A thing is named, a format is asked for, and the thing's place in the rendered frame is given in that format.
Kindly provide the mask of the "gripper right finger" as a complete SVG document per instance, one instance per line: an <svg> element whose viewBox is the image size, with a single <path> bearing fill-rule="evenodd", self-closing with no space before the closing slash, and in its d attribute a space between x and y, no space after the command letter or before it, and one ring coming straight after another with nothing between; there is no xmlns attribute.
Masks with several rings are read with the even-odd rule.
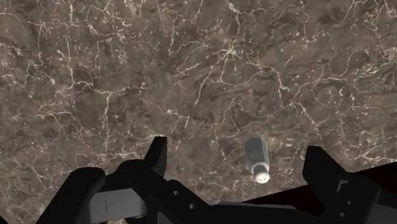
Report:
<svg viewBox="0 0 397 224"><path fill-rule="evenodd" d="M309 146L302 175L324 212L322 224L397 224L397 194L347 172L319 146Z"/></svg>

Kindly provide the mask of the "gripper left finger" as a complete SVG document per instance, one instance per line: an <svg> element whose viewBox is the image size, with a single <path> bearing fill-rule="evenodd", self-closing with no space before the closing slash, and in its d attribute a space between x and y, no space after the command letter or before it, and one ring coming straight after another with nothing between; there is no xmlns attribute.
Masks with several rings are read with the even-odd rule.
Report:
<svg viewBox="0 0 397 224"><path fill-rule="evenodd" d="M143 159L126 160L107 175L76 169L36 224L204 224L209 206L176 180L164 179L167 138L154 138Z"/></svg>

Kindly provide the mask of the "grey salt shaker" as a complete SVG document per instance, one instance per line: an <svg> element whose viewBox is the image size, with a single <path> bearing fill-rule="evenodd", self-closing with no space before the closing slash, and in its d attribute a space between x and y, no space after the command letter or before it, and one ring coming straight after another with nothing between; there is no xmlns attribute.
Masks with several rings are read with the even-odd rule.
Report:
<svg viewBox="0 0 397 224"><path fill-rule="evenodd" d="M270 162L267 143L260 137L249 138L244 145L253 179L259 184L270 180Z"/></svg>

